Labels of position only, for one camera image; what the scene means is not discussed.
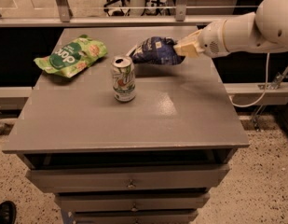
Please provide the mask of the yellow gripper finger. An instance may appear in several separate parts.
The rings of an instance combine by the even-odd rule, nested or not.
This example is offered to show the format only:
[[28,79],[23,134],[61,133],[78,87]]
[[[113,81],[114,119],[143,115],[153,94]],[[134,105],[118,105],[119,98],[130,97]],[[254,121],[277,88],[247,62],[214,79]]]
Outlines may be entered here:
[[199,29],[199,30],[195,31],[194,33],[191,33],[190,35],[187,35],[186,37],[180,39],[178,41],[178,44],[196,42],[199,40],[200,33],[201,33],[201,29]]
[[198,42],[178,43],[174,45],[173,48],[179,56],[186,56],[189,58],[198,58],[203,52],[203,48]]

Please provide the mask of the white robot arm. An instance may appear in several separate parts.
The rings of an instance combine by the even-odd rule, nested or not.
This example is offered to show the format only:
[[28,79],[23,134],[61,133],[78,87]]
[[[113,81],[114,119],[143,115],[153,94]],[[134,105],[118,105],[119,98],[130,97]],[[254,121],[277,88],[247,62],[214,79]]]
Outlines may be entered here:
[[263,0],[256,12],[213,21],[179,40],[173,47],[180,56],[225,57],[234,52],[288,51],[288,0]]

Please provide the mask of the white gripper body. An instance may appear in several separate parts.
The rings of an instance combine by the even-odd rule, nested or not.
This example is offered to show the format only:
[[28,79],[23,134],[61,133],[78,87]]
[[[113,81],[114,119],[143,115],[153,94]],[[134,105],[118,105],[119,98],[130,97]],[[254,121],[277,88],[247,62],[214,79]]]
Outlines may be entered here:
[[224,57],[229,54],[224,43],[224,25],[226,20],[214,21],[201,30],[199,44],[203,53],[211,58]]

